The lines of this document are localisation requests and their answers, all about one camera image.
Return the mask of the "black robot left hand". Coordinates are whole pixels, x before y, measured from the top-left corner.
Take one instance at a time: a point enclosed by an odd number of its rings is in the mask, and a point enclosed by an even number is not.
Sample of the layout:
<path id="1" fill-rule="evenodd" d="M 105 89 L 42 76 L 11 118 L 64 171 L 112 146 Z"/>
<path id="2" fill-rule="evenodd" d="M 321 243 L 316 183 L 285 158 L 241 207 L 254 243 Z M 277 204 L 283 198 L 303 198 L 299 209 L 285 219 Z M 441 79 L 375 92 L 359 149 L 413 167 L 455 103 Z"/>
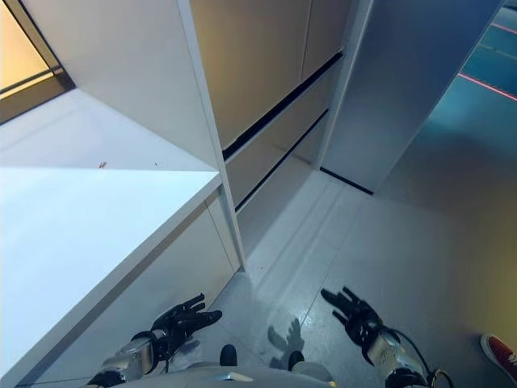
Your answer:
<path id="1" fill-rule="evenodd" d="M 204 311 L 205 295 L 200 295 L 181 303 L 162 315 L 153 323 L 151 331 L 163 331 L 159 340 L 166 343 L 170 355 L 180 349 L 196 332 L 211 326 L 222 318 L 221 310 Z"/>

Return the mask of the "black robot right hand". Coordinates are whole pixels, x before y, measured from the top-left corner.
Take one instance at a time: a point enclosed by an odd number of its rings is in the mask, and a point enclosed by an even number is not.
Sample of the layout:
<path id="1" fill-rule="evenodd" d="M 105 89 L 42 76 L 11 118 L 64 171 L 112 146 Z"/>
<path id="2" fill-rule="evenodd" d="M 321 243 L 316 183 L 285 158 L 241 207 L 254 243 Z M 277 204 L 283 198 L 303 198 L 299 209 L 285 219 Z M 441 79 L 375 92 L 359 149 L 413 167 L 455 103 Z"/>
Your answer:
<path id="1" fill-rule="evenodd" d="M 368 350 L 383 326 L 380 316 L 346 286 L 337 293 L 322 289 L 320 294 L 333 306 L 332 315 L 343 325 L 350 340 L 360 347 L 364 359 L 371 364 Z"/>

